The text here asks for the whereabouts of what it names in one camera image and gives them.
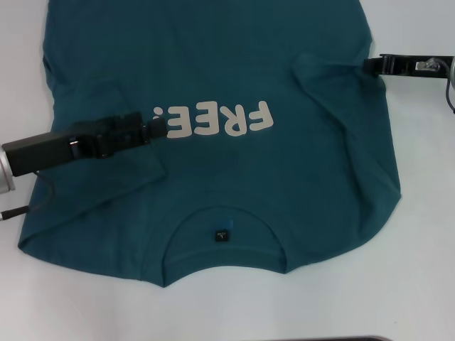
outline silver metal part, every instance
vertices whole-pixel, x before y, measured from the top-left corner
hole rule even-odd
[[[8,158],[2,147],[0,147],[0,194],[15,190],[13,172],[9,166]]]
[[[450,69],[450,80],[452,82],[452,87],[454,87],[455,90],[455,58],[454,61],[452,62],[452,67]]]
[[[416,64],[416,70],[419,71],[434,71],[438,72],[441,69],[441,65],[437,63],[434,58],[426,62],[418,62]]]

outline white table surface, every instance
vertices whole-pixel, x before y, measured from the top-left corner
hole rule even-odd
[[[0,143],[50,127],[46,5],[0,0]],[[455,55],[455,1],[363,5],[374,55]],[[286,276],[224,267],[162,289],[33,259],[16,248],[23,219],[2,222],[0,340],[455,340],[455,116],[442,80],[386,82],[403,199],[370,243]],[[17,178],[0,208],[25,205],[33,182]]]

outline robotic arm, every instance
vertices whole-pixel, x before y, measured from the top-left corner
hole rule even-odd
[[[35,173],[82,158],[109,158],[125,149],[146,145],[167,135],[164,119],[142,121],[140,113],[73,124],[0,147],[0,194],[15,189],[13,177]],[[0,220],[27,213],[28,206],[4,211]]]
[[[455,114],[450,100],[450,87],[455,89],[455,58],[428,55],[380,55],[367,59],[363,71],[374,76],[394,75],[447,79],[446,100]]]

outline black cable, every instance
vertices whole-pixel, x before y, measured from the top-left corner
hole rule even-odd
[[[454,105],[452,104],[452,102],[450,100],[450,88],[451,88],[451,70],[450,70],[450,66],[446,62],[444,62],[442,59],[439,59],[439,58],[434,58],[434,61],[436,63],[439,63],[440,65],[444,66],[446,68],[446,70],[447,70],[447,74],[449,75],[448,76],[448,80],[447,80],[447,87],[446,87],[446,99],[447,99],[447,103],[449,104],[450,109],[452,109],[452,111],[455,114],[455,107],[454,107]]]
[[[0,213],[0,220],[8,220],[8,219],[17,217],[19,215],[24,215],[26,213],[39,210],[39,209],[45,207],[46,205],[49,205],[49,203],[55,197],[55,186],[52,183],[52,181],[50,181],[45,176],[41,175],[39,172],[33,172],[33,174],[35,174],[38,177],[38,179],[44,181],[48,185],[49,194],[48,194],[48,197],[46,198],[46,200],[44,200],[42,203],[37,204],[37,205],[32,206],[32,207],[23,206],[23,207],[15,208],[13,210],[3,211],[2,213]]]

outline teal t-shirt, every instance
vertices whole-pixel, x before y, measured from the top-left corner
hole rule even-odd
[[[370,42],[358,0],[50,0],[53,130],[140,111],[169,133],[43,171],[56,198],[19,247],[167,286],[366,243],[400,199],[385,87],[361,70]]]

